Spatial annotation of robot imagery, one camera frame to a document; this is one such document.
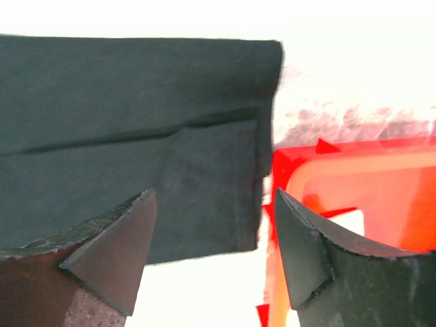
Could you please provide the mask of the black t-shirt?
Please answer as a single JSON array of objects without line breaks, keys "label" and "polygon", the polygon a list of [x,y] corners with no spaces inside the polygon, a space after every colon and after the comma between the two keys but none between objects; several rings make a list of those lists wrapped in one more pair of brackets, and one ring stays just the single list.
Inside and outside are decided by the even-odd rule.
[{"label": "black t-shirt", "polygon": [[1,246],[157,196],[149,263],[251,251],[274,40],[1,36]]}]

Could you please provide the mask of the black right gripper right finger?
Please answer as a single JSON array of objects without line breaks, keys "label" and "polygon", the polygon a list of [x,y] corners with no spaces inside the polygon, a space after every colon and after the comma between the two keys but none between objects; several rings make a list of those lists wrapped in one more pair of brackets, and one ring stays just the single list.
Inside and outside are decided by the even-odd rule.
[{"label": "black right gripper right finger", "polygon": [[275,221],[301,326],[434,326],[435,252],[384,245],[314,213],[282,189]]}]

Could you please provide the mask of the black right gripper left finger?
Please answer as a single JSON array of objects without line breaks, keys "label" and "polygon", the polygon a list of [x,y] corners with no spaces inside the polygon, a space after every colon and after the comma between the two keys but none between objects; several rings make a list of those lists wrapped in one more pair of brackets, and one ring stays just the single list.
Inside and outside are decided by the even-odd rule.
[{"label": "black right gripper left finger", "polygon": [[157,214],[155,192],[1,250],[2,326],[123,326],[134,312]]}]

